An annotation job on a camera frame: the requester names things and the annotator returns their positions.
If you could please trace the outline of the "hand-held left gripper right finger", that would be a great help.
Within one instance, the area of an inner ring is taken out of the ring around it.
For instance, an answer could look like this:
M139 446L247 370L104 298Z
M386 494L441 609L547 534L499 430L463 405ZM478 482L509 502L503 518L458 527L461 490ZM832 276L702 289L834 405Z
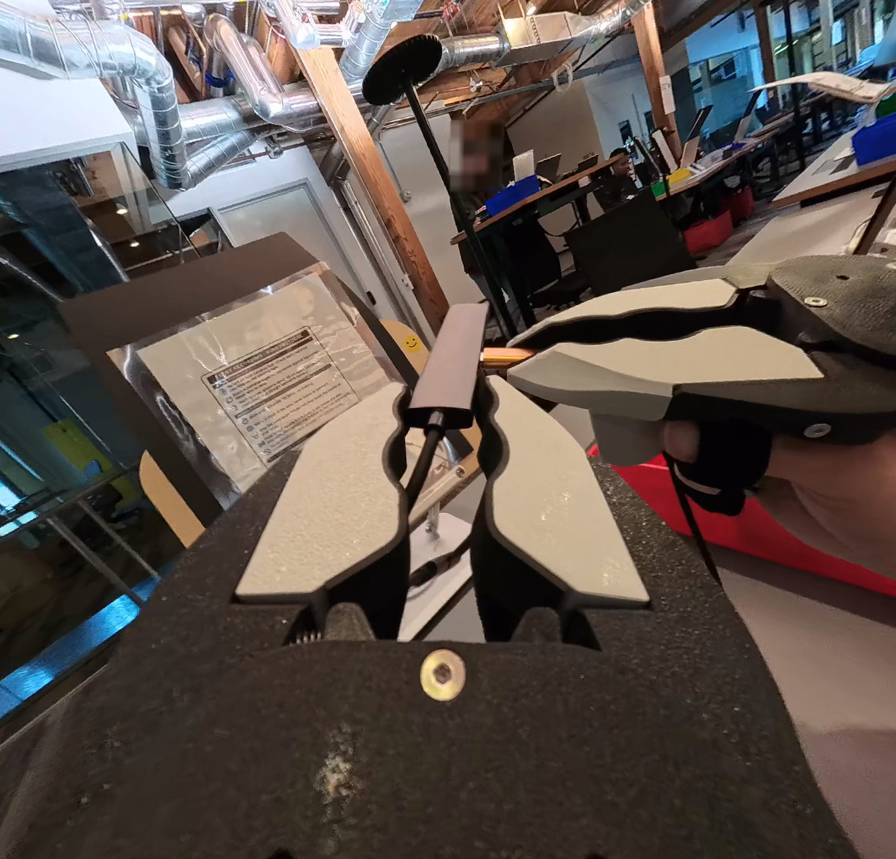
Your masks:
M582 447L499 376L476 398L486 477L470 547L477 596L505 611L648 607Z

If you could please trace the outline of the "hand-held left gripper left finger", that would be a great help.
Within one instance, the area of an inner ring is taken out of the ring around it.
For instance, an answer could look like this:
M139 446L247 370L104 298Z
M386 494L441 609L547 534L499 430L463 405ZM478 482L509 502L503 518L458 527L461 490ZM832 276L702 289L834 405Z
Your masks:
M400 622L409 586L409 504L401 412L388 383L304 445L235 591L243 603L359 605Z

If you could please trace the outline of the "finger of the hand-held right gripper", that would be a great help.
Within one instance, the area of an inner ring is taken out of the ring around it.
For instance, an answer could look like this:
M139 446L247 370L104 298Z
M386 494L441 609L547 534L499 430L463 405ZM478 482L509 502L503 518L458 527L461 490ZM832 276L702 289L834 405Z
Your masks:
M724 279L609 293L536 323L508 347L540 353L565 344L592 347L629 338L673 341L735 323L742 293Z
M641 465L660 453L661 421L676 387L822 377L804 351L748 327L709 328L669 341L564 342L507 373L518 391L586 409L600 457L615 466Z

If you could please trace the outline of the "dark grey usb hub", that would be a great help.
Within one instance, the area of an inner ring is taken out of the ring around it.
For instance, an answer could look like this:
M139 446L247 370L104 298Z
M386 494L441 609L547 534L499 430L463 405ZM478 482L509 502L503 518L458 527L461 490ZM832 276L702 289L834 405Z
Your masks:
M422 492L439 443L473 426L479 359L487 327L483 305L453 305L438 332L409 405L401 412L401 436L420 428L424 444L404 486L408 510Z

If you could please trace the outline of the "red plastic bin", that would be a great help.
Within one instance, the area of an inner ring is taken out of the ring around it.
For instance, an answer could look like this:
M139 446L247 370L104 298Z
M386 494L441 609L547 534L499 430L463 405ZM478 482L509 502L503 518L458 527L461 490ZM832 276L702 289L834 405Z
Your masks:
M661 456L638 466L615 466L614 470L667 526L680 535L691 534ZM698 506L693 506L693 517L704 540L711 545L895 597L893 578L804 544L778 525L754 498L748 499L735 517L713 514Z

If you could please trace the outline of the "person's right hand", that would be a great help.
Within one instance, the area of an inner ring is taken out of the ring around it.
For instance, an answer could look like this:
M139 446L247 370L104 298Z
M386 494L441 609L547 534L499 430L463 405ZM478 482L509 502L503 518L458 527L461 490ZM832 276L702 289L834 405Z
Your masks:
M670 421L662 445L674 482L704 510L736 516L753 496L802 543L894 579L894 431L850 446Z

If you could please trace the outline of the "black panel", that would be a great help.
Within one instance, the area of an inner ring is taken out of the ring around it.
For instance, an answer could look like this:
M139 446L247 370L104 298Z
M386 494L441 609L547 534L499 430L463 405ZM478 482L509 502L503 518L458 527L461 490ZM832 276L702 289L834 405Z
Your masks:
M566 234L593 296L697 268L662 206L643 191Z

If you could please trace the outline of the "red storage bin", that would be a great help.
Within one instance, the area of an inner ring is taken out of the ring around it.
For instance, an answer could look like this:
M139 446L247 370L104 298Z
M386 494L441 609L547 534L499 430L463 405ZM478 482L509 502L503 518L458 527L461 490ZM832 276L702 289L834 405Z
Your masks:
M697 256L721 246L731 238L734 224L730 210L720 215L704 218L683 231L686 248L691 256Z

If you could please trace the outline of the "laminated instruction sheet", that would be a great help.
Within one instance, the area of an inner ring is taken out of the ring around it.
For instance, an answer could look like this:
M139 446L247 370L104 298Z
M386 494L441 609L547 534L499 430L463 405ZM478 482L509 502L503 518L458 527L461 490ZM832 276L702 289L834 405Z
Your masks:
M106 351L222 509L388 383L417 372L324 262Z

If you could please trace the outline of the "wooden top desk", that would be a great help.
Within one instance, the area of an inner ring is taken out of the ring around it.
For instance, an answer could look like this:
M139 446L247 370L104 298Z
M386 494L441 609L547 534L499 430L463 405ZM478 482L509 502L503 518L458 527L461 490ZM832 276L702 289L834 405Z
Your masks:
M620 148L609 159L574 172L553 186L532 193L474 227L505 305L513 320L512 335L535 322L534 309L563 302L557 286L565 276L559 256L540 224L543 216L566 205L581 205L588 222L587 196L615 173L627 157Z

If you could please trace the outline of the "white stand base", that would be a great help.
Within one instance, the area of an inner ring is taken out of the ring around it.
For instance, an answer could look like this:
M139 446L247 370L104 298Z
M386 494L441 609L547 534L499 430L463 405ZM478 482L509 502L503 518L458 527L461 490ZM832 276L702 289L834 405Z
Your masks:
M426 520L410 537L411 572L454 550L470 529L468 522L445 511L439 513L437 521ZM446 573L440 573L424 585L409 590L399 640L484 641L467 552Z

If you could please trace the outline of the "blue storage bin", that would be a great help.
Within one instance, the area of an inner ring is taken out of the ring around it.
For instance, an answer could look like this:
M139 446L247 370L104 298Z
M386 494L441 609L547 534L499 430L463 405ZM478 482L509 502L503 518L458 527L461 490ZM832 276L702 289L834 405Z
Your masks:
M485 203L487 215L488 217L499 216L516 204L525 202L539 191L539 177L535 174L515 181L487 199Z
M852 134L851 146L859 167L895 156L895 113L876 119Z

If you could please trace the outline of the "glass partition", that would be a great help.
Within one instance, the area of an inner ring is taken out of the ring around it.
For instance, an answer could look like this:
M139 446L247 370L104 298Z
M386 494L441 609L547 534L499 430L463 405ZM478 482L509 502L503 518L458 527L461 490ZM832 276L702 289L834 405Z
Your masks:
M127 148L2 172L2 728L102 664L183 549L64 301L231 248Z

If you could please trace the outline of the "black floor lamp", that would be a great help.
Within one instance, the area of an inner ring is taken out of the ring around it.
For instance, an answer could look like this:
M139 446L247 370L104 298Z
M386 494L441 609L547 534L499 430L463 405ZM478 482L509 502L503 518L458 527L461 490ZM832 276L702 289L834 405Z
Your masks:
M464 211L459 193L454 190L450 170L441 148L428 124L426 114L420 105L417 87L432 76L441 61L442 49L439 39L432 35L411 36L386 52L364 76L362 93L372 105L396 103L401 98L409 102L420 132L440 175L456 218L462 223L465 242L472 251L487 285L490 304L498 315L501 330L506 340L517 334L515 321L511 316L499 279L483 249L472 220Z

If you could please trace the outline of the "rectangular metal duct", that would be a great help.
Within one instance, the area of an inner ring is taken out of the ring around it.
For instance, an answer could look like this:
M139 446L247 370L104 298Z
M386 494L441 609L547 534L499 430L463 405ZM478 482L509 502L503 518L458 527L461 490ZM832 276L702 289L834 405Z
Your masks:
M505 19L489 34L443 38L434 74L474 64L507 68L548 61L611 39L655 1L616 0L593 15L558 12Z

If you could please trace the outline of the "wooden post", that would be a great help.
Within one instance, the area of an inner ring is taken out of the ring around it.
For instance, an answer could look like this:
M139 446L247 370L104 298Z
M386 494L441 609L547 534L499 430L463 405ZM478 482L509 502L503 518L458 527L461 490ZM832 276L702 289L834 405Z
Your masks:
M395 17L387 14L398 5L401 12L412 15L421 2L354 0L342 26L342 36L348 39L348 44L339 61L331 47L301 49L296 53L344 158L361 182L409 276L422 315L432 332L437 333L449 310L449 302L351 92L363 80L389 35Z

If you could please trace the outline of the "curved silver duct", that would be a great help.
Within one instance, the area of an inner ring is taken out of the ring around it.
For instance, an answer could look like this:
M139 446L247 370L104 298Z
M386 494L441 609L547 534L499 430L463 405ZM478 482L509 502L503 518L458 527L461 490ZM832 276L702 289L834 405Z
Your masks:
M324 125L317 99L308 88L282 86L259 44L220 14L204 26L209 47L227 64L240 92L180 106L186 142L209 140L253 128L274 126L302 133Z

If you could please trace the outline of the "large silver round duct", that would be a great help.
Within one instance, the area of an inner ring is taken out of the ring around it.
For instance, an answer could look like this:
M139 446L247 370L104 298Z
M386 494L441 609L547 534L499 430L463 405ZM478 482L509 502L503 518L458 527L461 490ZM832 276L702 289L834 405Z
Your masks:
M1 59L4 67L31 76L130 81L153 172L169 190L196 187L255 140L250 131L236 131L188 154L170 64L147 36L119 23L66 22L2 2Z

